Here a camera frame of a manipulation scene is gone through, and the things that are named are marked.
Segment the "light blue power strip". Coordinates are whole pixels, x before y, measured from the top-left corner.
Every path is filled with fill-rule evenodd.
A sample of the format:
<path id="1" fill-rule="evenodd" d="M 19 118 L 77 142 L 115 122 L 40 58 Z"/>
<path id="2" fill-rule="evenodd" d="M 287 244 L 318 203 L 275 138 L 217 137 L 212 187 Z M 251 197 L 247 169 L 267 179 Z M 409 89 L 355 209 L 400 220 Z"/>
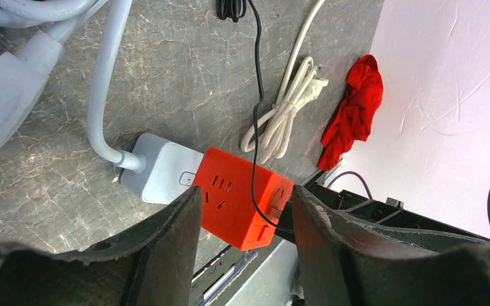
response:
<path id="1" fill-rule="evenodd" d="M 204 155 L 162 137 L 144 133 L 133 153 L 146 158 L 143 171 L 124 170 L 121 185 L 146 203 L 168 205 L 193 184 Z"/>

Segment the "red cube socket adapter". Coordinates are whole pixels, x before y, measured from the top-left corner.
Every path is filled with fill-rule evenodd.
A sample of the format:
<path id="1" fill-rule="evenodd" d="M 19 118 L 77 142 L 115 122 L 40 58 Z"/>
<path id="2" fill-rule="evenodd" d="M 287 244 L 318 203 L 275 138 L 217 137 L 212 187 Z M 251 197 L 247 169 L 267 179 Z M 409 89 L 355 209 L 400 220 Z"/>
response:
<path id="1" fill-rule="evenodd" d="M 194 179 L 201 187 L 203 229 L 248 251 L 268 246 L 294 183 L 224 150 L 211 147 Z"/>

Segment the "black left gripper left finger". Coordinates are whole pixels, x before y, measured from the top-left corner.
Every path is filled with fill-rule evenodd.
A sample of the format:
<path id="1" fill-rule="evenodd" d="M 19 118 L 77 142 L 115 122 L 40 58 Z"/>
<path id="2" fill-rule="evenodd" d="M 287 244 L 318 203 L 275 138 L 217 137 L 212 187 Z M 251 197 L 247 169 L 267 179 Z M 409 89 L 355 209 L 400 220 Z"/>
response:
<path id="1" fill-rule="evenodd" d="M 84 251 L 51 254 L 0 242 L 0 305 L 187 305 L 202 192 Z"/>

